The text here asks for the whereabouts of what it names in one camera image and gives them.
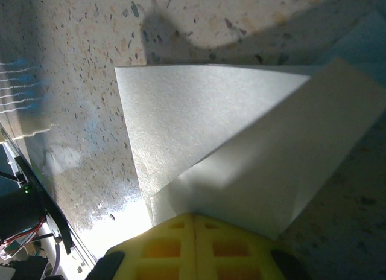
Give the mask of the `white paper sheet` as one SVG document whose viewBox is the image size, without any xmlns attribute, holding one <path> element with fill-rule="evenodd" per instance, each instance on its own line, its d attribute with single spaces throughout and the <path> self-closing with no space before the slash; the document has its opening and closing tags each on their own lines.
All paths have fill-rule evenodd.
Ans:
<svg viewBox="0 0 386 280">
<path fill-rule="evenodd" d="M 277 238 L 386 110 L 386 15 L 312 65 L 115 73 L 152 224 L 198 212 Z"/>
</svg>

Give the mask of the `aluminium mounting rail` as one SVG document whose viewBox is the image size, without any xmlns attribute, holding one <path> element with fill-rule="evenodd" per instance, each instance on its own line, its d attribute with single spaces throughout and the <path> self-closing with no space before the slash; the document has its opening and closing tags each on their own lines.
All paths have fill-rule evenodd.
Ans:
<svg viewBox="0 0 386 280">
<path fill-rule="evenodd" d="M 60 271 L 66 280 L 85 280 L 95 267 L 97 259 L 86 247 L 84 241 L 67 222 L 62 236 L 62 252 Z"/>
</svg>

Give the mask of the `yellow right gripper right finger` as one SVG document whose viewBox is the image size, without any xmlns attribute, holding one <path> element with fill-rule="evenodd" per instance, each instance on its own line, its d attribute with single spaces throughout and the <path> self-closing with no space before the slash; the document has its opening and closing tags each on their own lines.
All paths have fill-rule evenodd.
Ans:
<svg viewBox="0 0 386 280">
<path fill-rule="evenodd" d="M 293 251 L 246 229 L 195 216 L 198 280 L 312 280 Z"/>
</svg>

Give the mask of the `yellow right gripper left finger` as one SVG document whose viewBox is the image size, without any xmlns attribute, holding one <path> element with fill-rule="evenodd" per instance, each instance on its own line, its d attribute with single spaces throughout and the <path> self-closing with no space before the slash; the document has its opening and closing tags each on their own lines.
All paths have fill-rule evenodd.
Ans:
<svg viewBox="0 0 386 280">
<path fill-rule="evenodd" d="M 196 280 L 194 216 L 181 214 L 111 247 L 86 280 Z"/>
</svg>

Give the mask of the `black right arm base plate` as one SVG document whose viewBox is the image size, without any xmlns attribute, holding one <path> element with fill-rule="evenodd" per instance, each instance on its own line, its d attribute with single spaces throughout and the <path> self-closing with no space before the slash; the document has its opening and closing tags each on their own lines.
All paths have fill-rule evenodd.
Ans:
<svg viewBox="0 0 386 280">
<path fill-rule="evenodd" d="M 0 124 L 0 257 L 40 239 L 44 224 L 62 242 L 67 219 Z"/>
</svg>

